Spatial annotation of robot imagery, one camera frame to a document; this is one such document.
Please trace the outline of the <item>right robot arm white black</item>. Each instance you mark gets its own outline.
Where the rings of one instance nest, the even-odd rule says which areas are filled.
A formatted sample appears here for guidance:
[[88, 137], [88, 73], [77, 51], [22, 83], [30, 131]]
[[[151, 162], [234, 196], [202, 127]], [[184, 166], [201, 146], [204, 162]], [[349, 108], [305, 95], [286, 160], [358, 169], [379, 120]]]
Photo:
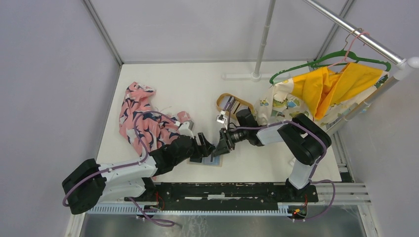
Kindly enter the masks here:
[[235, 149], [236, 143], [244, 140], [257, 147], [284, 142], [295, 158], [293, 170], [286, 180], [286, 197], [291, 201], [303, 198], [318, 163], [332, 143], [330, 136], [303, 113], [291, 120], [268, 125], [258, 124], [249, 109], [238, 111], [236, 118], [239, 126], [221, 129], [219, 142], [211, 154], [228, 154]]

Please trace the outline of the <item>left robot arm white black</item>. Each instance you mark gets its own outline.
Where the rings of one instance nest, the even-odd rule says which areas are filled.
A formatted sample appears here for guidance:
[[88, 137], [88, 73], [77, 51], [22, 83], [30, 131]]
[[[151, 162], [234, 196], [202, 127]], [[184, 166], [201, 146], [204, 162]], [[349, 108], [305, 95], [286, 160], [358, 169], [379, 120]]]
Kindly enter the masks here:
[[118, 198], [150, 201], [155, 196], [155, 187], [149, 184], [152, 177], [171, 172], [189, 158], [209, 157], [214, 151], [215, 145], [200, 132], [194, 137], [180, 135], [145, 158], [103, 164], [87, 159], [63, 180], [62, 204], [77, 215]]

